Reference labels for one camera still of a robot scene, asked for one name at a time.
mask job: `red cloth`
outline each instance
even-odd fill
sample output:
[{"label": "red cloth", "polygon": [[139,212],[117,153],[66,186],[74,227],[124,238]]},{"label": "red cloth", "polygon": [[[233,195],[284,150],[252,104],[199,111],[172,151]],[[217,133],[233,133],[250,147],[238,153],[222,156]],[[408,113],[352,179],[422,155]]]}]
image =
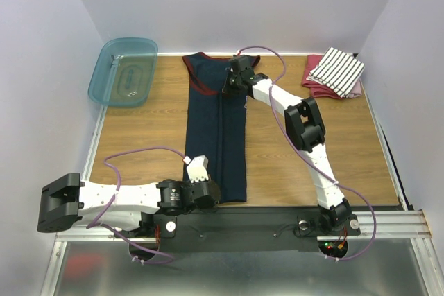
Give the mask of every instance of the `red cloth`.
[{"label": "red cloth", "polygon": [[313,97],[331,97],[342,99],[329,87],[307,80],[307,77],[310,75],[310,71],[318,66],[322,57],[323,55],[308,55],[307,65],[305,66],[304,76],[302,77],[302,86],[310,88],[310,95]]}]

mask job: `navy blue garment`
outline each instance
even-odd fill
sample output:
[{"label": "navy blue garment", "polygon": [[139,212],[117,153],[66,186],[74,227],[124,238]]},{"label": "navy blue garment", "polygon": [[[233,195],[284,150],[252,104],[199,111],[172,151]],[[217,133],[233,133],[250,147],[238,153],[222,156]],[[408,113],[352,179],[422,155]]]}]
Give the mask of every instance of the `navy blue garment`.
[{"label": "navy blue garment", "polygon": [[[260,57],[250,57],[255,66]],[[187,139],[185,154],[205,155],[208,173],[221,188],[221,203],[245,202],[246,95],[222,93],[230,67],[229,58],[211,58],[204,53],[186,55],[189,74]],[[184,169],[184,180],[188,180]]]}]

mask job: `cable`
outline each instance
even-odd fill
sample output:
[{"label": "cable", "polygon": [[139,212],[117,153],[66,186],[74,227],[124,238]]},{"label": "cable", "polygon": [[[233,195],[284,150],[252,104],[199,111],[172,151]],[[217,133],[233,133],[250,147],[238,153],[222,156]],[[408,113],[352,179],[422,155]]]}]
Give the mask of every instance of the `cable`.
[{"label": "cable", "polygon": [[349,191],[349,192],[353,192],[354,194],[358,195],[368,206],[368,209],[370,209],[370,212],[372,214],[373,217],[373,233],[371,236],[370,241],[368,242],[367,246],[359,251],[356,254],[353,254],[352,256],[349,256],[347,258],[334,258],[331,256],[328,256],[328,258],[334,259],[334,260],[339,260],[339,261],[349,261],[352,260],[354,258],[357,258],[358,256],[361,256],[362,254],[364,254],[369,248],[370,246],[373,244],[373,242],[375,241],[375,237],[376,237],[376,227],[377,227],[377,222],[376,222],[376,215],[375,215],[375,211],[373,210],[373,207],[371,205],[371,203],[362,195],[360,194],[360,192],[351,189],[350,187],[344,186],[342,184],[340,184],[338,181],[336,181],[335,179],[333,179],[332,177],[330,177],[329,175],[327,175],[326,173],[324,173],[320,168],[318,168],[317,166],[315,166],[314,164],[312,164],[312,162],[310,160],[308,160],[304,155],[302,155],[299,150],[293,145],[293,143],[291,142],[291,139],[289,138],[289,136],[287,135],[287,133],[285,132],[284,126],[282,125],[281,121],[278,118],[278,115],[276,114],[275,111],[275,103],[273,100],[273,88],[276,84],[277,81],[279,81],[287,72],[287,64],[284,60],[284,58],[277,53],[276,51],[274,51],[273,49],[267,48],[265,46],[247,46],[246,48],[242,48],[239,49],[239,51],[237,52],[237,55],[240,55],[242,51],[245,51],[247,49],[264,49],[264,50],[268,50],[271,53],[275,54],[280,61],[282,62],[282,66],[284,67],[282,70],[282,73],[275,79],[273,80],[273,84],[270,86],[270,90],[269,90],[269,95],[270,95],[270,106],[271,106],[271,111],[273,112],[273,116],[275,117],[275,120],[277,121],[277,124],[279,125],[279,128],[282,131],[282,134],[284,135],[285,139],[288,141],[288,143],[290,144],[290,146],[293,148],[294,152],[312,169],[314,169],[317,173],[321,174],[324,178],[326,178],[327,180],[329,180],[331,183],[337,185],[340,189]]},{"label": "cable", "polygon": [[[113,159],[115,157],[118,156],[123,156],[123,155],[128,155],[128,154],[133,154],[133,153],[140,153],[140,152],[145,152],[147,150],[155,150],[155,149],[163,149],[163,150],[169,150],[170,152],[176,153],[177,155],[179,155],[183,160],[185,160],[185,154],[182,154],[180,151],[174,149],[174,148],[170,148],[170,147],[165,147],[165,146],[154,146],[154,147],[148,147],[148,148],[140,148],[140,149],[134,149],[134,150],[128,150],[126,152],[122,152],[122,153],[117,153],[117,154],[113,154],[110,155],[108,157],[106,157],[103,160],[103,163],[110,167],[112,170],[114,170],[114,172],[116,173],[117,176],[117,185],[116,185],[116,193],[119,191],[120,186],[121,186],[121,176],[120,176],[120,172],[119,169],[108,162],[109,159]],[[132,242],[131,240],[129,240],[128,238],[126,238],[123,234],[121,234],[120,232],[118,232],[116,229],[110,227],[109,225],[106,225],[104,223],[97,223],[97,221],[100,220],[100,218],[103,216],[103,214],[111,207],[112,203],[116,200],[116,195],[113,194],[110,201],[108,201],[108,203],[104,206],[104,208],[101,210],[101,212],[99,214],[97,214],[97,216],[92,220],[92,222],[86,226],[86,229],[92,228],[92,227],[104,227],[108,230],[110,230],[114,235],[116,235],[117,237],[123,239],[125,242],[127,242],[128,244],[136,247],[137,249],[141,250],[141,251],[145,251],[151,254],[159,254],[160,256],[165,256],[168,259],[164,260],[164,261],[155,261],[155,262],[150,262],[147,261],[146,263],[149,265],[162,265],[165,263],[170,263],[174,260],[174,257],[171,256],[170,254],[167,254],[165,252],[161,252],[161,251],[155,251],[155,250],[151,250],[151,249],[147,249],[145,247],[142,247],[134,242]],[[142,265],[145,264],[145,261],[138,259],[136,256],[133,257],[133,261],[137,261],[140,262]]]}]

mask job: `metal frame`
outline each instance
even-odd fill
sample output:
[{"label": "metal frame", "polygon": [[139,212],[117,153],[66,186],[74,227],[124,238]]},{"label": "metal frame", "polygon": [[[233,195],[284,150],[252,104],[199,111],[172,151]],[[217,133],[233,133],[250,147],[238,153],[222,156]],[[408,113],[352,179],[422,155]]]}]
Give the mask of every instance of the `metal frame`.
[{"label": "metal frame", "polygon": [[[382,151],[386,159],[388,171],[391,175],[395,192],[398,195],[400,203],[404,211],[378,211],[377,216],[377,234],[378,239],[387,238],[410,238],[413,250],[416,255],[421,275],[425,282],[427,292],[431,296],[444,295],[444,276],[441,270],[434,246],[431,240],[430,230],[427,226],[427,221],[421,211],[407,211],[407,203],[402,192],[398,177],[395,172],[395,167],[391,159],[389,148],[385,142],[381,125],[371,107],[371,103],[367,94],[364,94],[370,109],[373,122],[379,142],[381,143]],[[89,152],[85,167],[83,170],[82,181],[88,181],[94,165],[94,158],[99,144],[103,123],[105,121],[106,106],[102,106],[97,118],[95,131],[92,137],[92,142],[89,147]],[[350,236],[351,238],[370,238],[373,232],[373,218],[370,212],[357,212],[358,220],[360,222],[361,235]],[[330,240],[328,236],[318,237],[318,240]],[[155,242],[154,238],[134,238],[134,241],[140,242]],[[105,229],[91,229],[73,228],[66,232],[55,235],[55,243],[49,266],[44,279],[41,296],[51,296],[56,293],[57,282],[62,270],[63,259],[67,249],[68,242],[75,241],[122,241],[120,238],[115,238],[111,232]]]}]

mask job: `pink cloth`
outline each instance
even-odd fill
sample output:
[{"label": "pink cloth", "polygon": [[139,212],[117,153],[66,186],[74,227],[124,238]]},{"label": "pink cloth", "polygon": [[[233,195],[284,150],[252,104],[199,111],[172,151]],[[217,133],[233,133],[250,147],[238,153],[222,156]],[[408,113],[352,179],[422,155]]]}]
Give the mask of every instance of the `pink cloth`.
[{"label": "pink cloth", "polygon": [[[305,66],[304,76],[302,77],[302,86],[310,88],[310,95],[313,97],[331,97],[341,99],[332,89],[320,83],[307,80],[310,71],[318,66],[323,55],[308,55],[307,65]],[[352,91],[348,94],[348,98],[355,98],[362,95],[361,81],[358,80],[353,87]]]}]

